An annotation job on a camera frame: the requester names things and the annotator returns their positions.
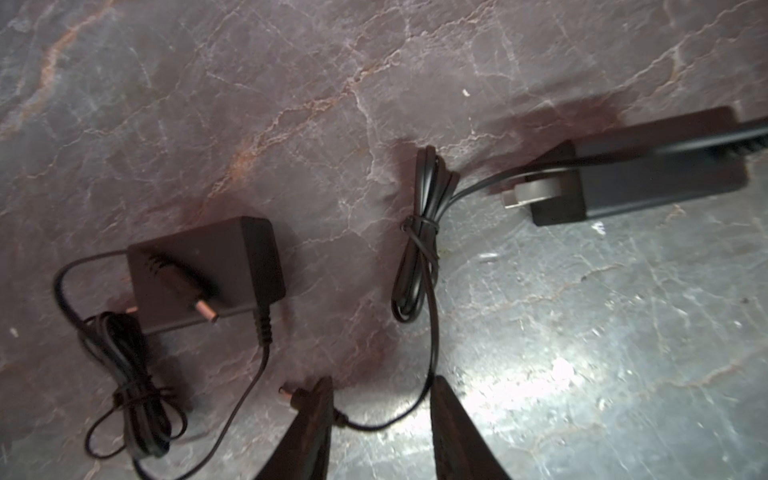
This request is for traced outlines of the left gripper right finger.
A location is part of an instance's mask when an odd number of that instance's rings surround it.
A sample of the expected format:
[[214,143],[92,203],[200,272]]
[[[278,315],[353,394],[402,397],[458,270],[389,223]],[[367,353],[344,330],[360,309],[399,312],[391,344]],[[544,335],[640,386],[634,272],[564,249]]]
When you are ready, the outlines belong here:
[[430,417],[438,479],[511,479],[443,376],[431,388]]

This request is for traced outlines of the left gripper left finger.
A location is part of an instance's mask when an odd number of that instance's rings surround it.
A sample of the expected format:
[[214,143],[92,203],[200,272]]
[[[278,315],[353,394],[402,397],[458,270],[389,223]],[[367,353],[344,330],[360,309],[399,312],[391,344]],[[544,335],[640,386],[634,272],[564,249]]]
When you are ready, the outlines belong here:
[[332,379],[322,377],[311,390],[286,395],[297,414],[255,479],[324,480],[335,421]]

